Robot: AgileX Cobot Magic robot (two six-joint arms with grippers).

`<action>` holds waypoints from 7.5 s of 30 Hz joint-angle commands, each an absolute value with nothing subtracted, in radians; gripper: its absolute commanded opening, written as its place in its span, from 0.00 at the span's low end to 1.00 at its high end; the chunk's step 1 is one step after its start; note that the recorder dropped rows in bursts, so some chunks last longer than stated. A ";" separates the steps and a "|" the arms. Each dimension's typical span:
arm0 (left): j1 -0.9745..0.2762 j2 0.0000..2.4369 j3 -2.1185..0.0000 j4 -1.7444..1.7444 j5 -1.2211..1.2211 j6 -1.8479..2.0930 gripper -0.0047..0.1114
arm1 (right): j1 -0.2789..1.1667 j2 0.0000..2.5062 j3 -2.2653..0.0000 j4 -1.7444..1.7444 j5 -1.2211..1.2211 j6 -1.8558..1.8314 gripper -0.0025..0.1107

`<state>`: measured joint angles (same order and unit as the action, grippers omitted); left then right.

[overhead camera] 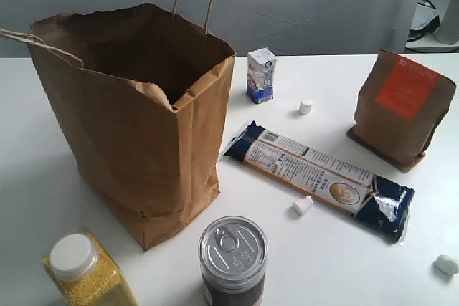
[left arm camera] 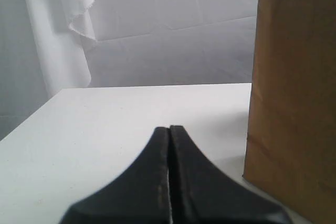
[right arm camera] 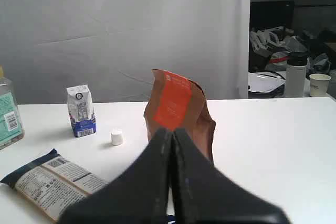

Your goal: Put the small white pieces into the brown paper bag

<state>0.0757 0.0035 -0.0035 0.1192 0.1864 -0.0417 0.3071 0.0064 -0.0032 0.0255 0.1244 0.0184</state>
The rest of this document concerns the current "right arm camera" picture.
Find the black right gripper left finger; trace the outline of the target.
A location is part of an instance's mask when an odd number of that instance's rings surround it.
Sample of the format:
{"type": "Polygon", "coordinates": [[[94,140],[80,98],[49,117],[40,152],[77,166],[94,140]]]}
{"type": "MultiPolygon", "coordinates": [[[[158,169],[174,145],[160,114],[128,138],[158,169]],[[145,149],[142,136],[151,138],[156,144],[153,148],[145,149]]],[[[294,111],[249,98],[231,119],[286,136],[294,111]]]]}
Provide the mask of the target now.
{"type": "Polygon", "coordinates": [[[129,168],[68,207],[58,223],[167,223],[171,137],[157,130],[129,168]]]}

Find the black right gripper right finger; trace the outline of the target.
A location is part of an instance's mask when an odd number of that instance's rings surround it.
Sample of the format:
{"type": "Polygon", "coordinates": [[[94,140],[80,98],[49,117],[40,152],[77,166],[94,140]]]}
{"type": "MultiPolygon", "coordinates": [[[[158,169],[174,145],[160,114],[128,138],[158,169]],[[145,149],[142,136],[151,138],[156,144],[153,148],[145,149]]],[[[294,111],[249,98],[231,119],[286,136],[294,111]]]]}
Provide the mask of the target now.
{"type": "Polygon", "coordinates": [[[288,223],[284,211],[223,175],[184,129],[172,135],[172,192],[177,223],[288,223]]]}

